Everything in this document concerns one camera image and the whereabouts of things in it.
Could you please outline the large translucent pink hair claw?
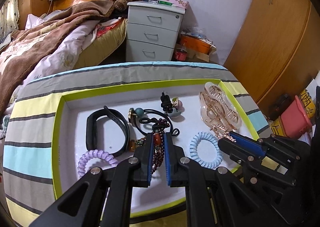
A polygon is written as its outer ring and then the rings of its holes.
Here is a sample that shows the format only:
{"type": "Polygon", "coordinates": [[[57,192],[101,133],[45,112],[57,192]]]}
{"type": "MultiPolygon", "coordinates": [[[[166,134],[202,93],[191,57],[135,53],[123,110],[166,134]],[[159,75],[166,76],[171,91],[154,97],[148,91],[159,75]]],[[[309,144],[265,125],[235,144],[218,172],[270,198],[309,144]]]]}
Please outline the large translucent pink hair claw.
{"type": "Polygon", "coordinates": [[[213,129],[220,126],[228,132],[241,127],[240,115],[218,85],[206,82],[204,90],[199,93],[199,99],[201,119],[208,127],[213,129]]]}

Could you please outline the black smart wristband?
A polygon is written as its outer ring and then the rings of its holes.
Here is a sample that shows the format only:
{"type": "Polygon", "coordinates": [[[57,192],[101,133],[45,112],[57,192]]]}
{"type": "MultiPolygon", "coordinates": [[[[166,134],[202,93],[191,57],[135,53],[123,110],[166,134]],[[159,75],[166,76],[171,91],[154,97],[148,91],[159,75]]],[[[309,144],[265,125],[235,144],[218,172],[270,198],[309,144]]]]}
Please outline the black smart wristband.
{"type": "Polygon", "coordinates": [[[87,118],[86,148],[88,151],[101,148],[118,157],[127,151],[129,140],[129,125],[119,111],[104,106],[87,118]]]}

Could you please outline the pink rhinestone hair clip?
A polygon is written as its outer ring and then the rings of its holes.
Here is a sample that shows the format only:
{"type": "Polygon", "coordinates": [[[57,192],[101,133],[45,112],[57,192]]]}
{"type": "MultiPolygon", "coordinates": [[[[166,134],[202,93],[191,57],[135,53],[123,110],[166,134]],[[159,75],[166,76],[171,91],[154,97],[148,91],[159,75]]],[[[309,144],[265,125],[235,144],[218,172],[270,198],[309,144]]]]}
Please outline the pink rhinestone hair clip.
{"type": "Polygon", "coordinates": [[[234,139],[230,135],[228,128],[226,128],[225,126],[221,126],[219,124],[212,124],[211,130],[215,133],[215,135],[218,139],[225,138],[225,139],[230,140],[231,142],[236,142],[236,139],[234,139]]]}

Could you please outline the pink plastic bin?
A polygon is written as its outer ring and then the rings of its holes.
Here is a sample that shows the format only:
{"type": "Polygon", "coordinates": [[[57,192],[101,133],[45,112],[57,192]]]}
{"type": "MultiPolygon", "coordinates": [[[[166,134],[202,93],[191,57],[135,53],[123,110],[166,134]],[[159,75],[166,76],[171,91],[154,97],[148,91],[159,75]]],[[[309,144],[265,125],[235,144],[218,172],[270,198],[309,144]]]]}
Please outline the pink plastic bin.
{"type": "Polygon", "coordinates": [[[280,116],[285,134],[289,138],[298,139],[312,128],[312,123],[298,96],[280,116]]]}

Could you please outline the green shallow cardboard box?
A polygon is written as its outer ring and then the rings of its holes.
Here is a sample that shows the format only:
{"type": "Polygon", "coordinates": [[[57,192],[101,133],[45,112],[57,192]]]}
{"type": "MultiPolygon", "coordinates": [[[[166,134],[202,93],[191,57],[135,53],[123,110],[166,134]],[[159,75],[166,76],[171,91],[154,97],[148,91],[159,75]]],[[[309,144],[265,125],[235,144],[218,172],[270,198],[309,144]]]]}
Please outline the green shallow cardboard box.
{"type": "MultiPolygon", "coordinates": [[[[89,115],[107,106],[119,111],[126,119],[130,129],[130,140],[127,151],[115,157],[119,162],[131,156],[135,148],[144,144],[146,137],[135,125],[129,123],[127,115],[130,108],[161,109],[161,93],[170,97],[178,97],[183,103],[184,112],[177,118],[172,118],[174,128],[180,130],[178,137],[172,137],[175,145],[183,148],[187,157],[190,157],[189,147],[191,140],[198,133],[214,133],[203,122],[200,115],[199,93],[204,90],[206,82],[218,85],[226,94],[229,102],[235,107],[242,119],[241,127],[236,132],[258,138],[257,122],[252,123],[252,115],[248,115],[244,104],[234,97],[236,86],[240,83],[223,82],[219,79],[176,79],[172,81],[156,81],[133,83],[89,89],[63,94],[57,106],[53,139],[52,139],[52,174],[55,198],[59,198],[77,180],[79,180],[78,166],[80,157],[87,152],[86,122],[89,115]]],[[[150,215],[164,211],[185,201],[183,188],[167,186],[164,161],[160,168],[151,177],[151,186],[148,189],[133,188],[131,202],[131,217],[150,215]]]]}

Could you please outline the wooden wardrobe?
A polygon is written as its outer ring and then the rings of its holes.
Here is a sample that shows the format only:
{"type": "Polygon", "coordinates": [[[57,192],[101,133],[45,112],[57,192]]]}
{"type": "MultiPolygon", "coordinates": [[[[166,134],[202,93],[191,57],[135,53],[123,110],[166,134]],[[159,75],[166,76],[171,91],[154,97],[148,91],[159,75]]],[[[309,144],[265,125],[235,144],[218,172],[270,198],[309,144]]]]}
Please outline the wooden wardrobe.
{"type": "Polygon", "coordinates": [[[225,67],[265,115],[319,72],[319,14],[310,0],[252,0],[225,67]]]}

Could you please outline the red drink can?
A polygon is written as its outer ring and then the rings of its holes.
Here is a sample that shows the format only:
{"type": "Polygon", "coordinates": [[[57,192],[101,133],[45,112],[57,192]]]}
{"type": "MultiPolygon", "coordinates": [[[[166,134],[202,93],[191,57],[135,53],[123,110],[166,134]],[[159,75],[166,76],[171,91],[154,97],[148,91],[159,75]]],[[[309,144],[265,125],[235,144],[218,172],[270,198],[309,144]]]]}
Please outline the red drink can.
{"type": "Polygon", "coordinates": [[[174,58],[176,61],[184,62],[188,57],[188,51],[184,45],[180,45],[176,48],[174,58]]]}

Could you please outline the orange storage box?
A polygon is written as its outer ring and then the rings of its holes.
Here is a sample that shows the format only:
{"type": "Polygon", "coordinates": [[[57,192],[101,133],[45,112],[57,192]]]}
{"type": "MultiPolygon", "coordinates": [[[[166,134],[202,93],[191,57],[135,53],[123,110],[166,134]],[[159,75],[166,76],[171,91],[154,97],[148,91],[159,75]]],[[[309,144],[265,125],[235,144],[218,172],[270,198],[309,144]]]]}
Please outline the orange storage box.
{"type": "Polygon", "coordinates": [[[180,44],[185,46],[188,49],[194,50],[196,52],[204,53],[209,55],[211,51],[215,51],[216,47],[212,44],[209,44],[205,42],[202,39],[187,36],[187,35],[181,35],[180,36],[180,44]]]}

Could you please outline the striped table cloth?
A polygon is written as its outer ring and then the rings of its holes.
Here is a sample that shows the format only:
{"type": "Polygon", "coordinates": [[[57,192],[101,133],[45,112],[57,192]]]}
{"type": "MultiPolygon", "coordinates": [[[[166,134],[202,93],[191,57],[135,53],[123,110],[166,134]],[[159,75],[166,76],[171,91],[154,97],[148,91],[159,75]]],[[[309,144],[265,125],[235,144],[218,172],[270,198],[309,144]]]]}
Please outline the striped table cloth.
{"type": "Polygon", "coordinates": [[[173,120],[174,143],[189,154],[192,138],[208,132],[199,93],[218,84],[241,116],[239,132],[253,139],[271,129],[242,84],[223,66],[187,62],[135,62],[83,68],[37,79],[14,106],[4,142],[3,180],[7,205],[18,226],[28,226],[78,180],[86,152],[86,121],[109,107],[127,116],[130,108],[160,110],[163,92],[183,103],[173,120]]]}

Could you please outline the white drawer nightstand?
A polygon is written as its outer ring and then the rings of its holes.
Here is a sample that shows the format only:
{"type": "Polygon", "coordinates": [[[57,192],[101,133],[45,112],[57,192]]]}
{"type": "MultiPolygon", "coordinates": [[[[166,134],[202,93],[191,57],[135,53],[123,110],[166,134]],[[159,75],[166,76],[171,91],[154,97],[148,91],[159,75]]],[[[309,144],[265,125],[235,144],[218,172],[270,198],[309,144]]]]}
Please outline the white drawer nightstand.
{"type": "Polygon", "coordinates": [[[171,61],[184,14],[175,6],[128,3],[126,61],[171,61]]]}

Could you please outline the white floral duvet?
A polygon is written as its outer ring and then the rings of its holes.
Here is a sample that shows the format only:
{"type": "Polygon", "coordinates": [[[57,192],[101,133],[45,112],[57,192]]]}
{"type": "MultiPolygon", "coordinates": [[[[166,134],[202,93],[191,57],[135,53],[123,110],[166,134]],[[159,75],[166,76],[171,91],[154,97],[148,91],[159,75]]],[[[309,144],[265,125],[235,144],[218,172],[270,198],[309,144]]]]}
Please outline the white floral duvet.
{"type": "Polygon", "coordinates": [[[22,89],[32,81],[64,71],[96,66],[123,44],[127,19],[118,17],[103,23],[84,22],[69,34],[51,55],[44,57],[12,93],[1,118],[10,118],[22,89]]]}

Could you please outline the brown fleece blanket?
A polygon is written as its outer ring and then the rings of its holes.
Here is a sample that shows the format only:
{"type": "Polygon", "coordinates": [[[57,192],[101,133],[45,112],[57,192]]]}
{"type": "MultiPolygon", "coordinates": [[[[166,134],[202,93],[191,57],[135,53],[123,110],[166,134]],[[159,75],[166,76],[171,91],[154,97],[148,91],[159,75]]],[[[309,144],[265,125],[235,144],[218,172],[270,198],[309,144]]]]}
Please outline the brown fleece blanket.
{"type": "Polygon", "coordinates": [[[44,57],[51,55],[62,41],[83,22],[108,18],[114,9],[110,0],[76,4],[29,30],[15,31],[12,41],[1,51],[1,114],[14,90],[44,57]]]}

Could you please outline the patterned curtain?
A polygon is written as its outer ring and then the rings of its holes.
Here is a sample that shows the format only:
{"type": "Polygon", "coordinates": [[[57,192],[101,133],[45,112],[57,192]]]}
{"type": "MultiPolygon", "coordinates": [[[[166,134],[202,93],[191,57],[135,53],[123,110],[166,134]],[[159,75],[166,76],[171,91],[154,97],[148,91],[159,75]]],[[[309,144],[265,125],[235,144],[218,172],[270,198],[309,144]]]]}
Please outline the patterned curtain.
{"type": "Polygon", "coordinates": [[[19,18],[18,0],[6,0],[1,8],[1,43],[8,34],[18,30],[19,18]]]}

